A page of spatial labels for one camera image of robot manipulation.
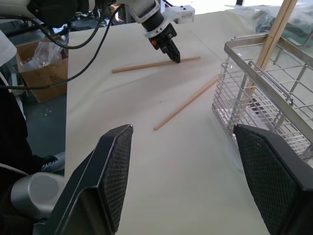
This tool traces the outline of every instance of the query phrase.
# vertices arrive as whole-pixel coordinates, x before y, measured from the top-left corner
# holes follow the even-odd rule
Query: metal handle
[[[286,92],[281,86],[279,86],[279,84],[275,81],[275,79],[273,79],[268,73],[266,73],[263,69],[261,69],[255,62],[253,62],[252,60],[249,61],[248,65],[251,67],[251,65],[254,65],[269,81],[271,81],[274,86],[279,89],[282,93],[285,94],[285,96],[287,97],[287,99],[290,101],[290,106],[292,106],[294,104],[294,100],[293,97]]]
[[[292,44],[294,44],[296,47],[298,48],[304,48],[309,41],[311,40],[311,38],[313,37],[313,30],[311,31],[311,33],[308,35],[308,37],[305,39],[303,44],[298,43],[297,41],[295,41],[292,38],[286,38],[287,41],[291,42]]]
[[[256,34],[250,34],[250,35],[245,35],[245,36],[238,36],[238,37],[233,37],[231,41],[235,39],[242,39],[242,38],[255,38],[255,37],[260,37],[260,36],[268,36],[268,33],[256,33]]]

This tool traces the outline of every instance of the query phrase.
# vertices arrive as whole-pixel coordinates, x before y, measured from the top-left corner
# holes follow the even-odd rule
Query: white table surface
[[[175,25],[181,56],[199,61],[112,74],[111,69],[167,60],[142,26],[114,26],[91,67],[67,87],[66,179],[98,139],[134,125],[127,192],[118,235],[268,235],[238,157],[211,111],[215,87],[159,131],[153,128],[220,72],[224,43],[249,34],[228,12]],[[80,71],[103,36],[69,53],[68,75]],[[70,35],[77,45],[90,31]]]

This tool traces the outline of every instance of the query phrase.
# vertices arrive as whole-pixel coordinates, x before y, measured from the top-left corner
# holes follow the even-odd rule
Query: wooden stick
[[[181,59],[181,62],[186,62],[186,61],[192,61],[192,60],[199,60],[201,57],[196,56],[196,57],[189,57],[185,59]],[[157,63],[151,63],[151,64],[145,64],[145,65],[137,65],[137,66],[131,66],[131,67],[126,67],[126,68],[120,68],[120,69],[113,69],[112,73],[118,73],[118,72],[126,72],[126,71],[132,71],[132,70],[141,70],[145,68],[151,68],[151,67],[157,67],[157,66],[163,66],[163,65],[172,65],[176,64],[176,62],[169,60],[169,61],[163,61],[163,62],[157,62]]]
[[[257,65],[260,66],[262,69],[266,69],[266,66],[268,65],[268,62],[276,48],[276,45],[285,30],[285,27],[288,23],[288,20],[293,12],[293,9],[297,3],[297,0],[284,0],[278,15],[274,21],[274,24],[268,34],[268,37],[266,39],[266,42],[261,50],[261,53],[259,55],[259,58],[257,60]],[[247,93],[248,97],[246,95],[243,95],[242,97],[242,106],[245,107],[249,101],[249,97],[251,97],[256,89],[255,83],[253,81],[249,81],[248,84],[249,87],[253,88],[246,88],[245,92]]]
[[[202,95],[204,92],[206,92],[210,87],[212,87],[218,80],[219,76],[216,75],[216,77],[207,83],[204,87],[202,87],[200,90],[198,90],[192,97],[190,97],[187,101],[185,101],[182,105],[180,105],[175,111],[173,111],[166,119],[164,119],[159,125],[157,125],[154,130],[157,131],[162,126],[164,126],[166,123],[168,123],[173,117],[175,117],[177,114],[179,114],[184,108],[186,108],[189,104],[191,104],[193,101],[195,101],[200,95]]]

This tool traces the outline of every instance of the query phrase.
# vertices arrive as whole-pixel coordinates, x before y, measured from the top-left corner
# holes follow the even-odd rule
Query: black cable
[[[174,6],[172,4],[170,4],[167,0],[163,0],[163,2],[165,2],[167,5],[169,5],[170,7]]]
[[[109,24],[107,26],[107,29],[106,29],[106,32],[105,34],[103,35],[103,38],[97,48],[97,51],[96,53],[94,54],[93,58],[89,61],[89,63],[83,68],[83,70],[81,70],[78,74],[74,75],[73,77],[70,77],[68,78],[67,80],[64,80],[64,81],[61,81],[61,82],[56,82],[56,83],[53,83],[53,84],[50,84],[50,85],[46,85],[46,86],[39,86],[39,87],[22,87],[22,86],[0,86],[0,89],[13,89],[13,90],[42,90],[42,89],[49,89],[49,88],[52,88],[52,87],[57,87],[57,86],[61,86],[63,84],[66,84],[67,82],[71,81],[71,80],[74,80],[75,78],[79,77],[80,75],[82,75],[89,67],[90,65],[94,62],[94,60],[96,59],[100,49],[101,49],[101,46],[108,34],[108,31],[109,31],[109,28],[110,28],[110,25],[115,17],[115,15],[117,14],[117,12],[119,11],[120,8],[122,8],[124,5],[120,5],[115,11],[114,13],[112,14],[111,18],[110,18],[110,21],[109,21]]]
[[[35,26],[37,26],[43,33],[44,35],[53,43],[55,43],[56,45],[58,45],[59,47],[62,47],[64,49],[79,49],[79,48],[82,48],[84,47],[85,45],[87,45],[93,38],[94,36],[96,35],[96,33],[98,32],[98,29],[100,28],[101,26],[101,22],[104,20],[105,18],[105,14],[104,14],[105,10],[104,10],[104,7],[102,7],[102,11],[101,11],[101,16],[100,16],[100,20],[98,21],[98,24],[96,26],[96,28],[94,28],[94,31],[92,32],[92,34],[90,35],[90,37],[85,41],[83,42],[82,44],[80,45],[77,45],[77,46],[67,46],[67,45],[63,45],[62,43],[59,43],[57,42],[49,33],[47,30],[45,30],[44,27],[41,26],[40,23],[36,22],[35,20],[33,20],[32,18],[28,18],[28,17],[20,17],[20,16],[16,16],[16,17],[13,17],[13,16],[0,16],[0,19],[15,19],[15,20],[22,20],[22,21],[31,21]]]

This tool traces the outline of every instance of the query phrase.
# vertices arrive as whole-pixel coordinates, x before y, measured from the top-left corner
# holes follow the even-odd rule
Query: gray floor
[[[33,95],[23,100],[28,143],[40,157],[65,151],[67,97],[38,104]]]

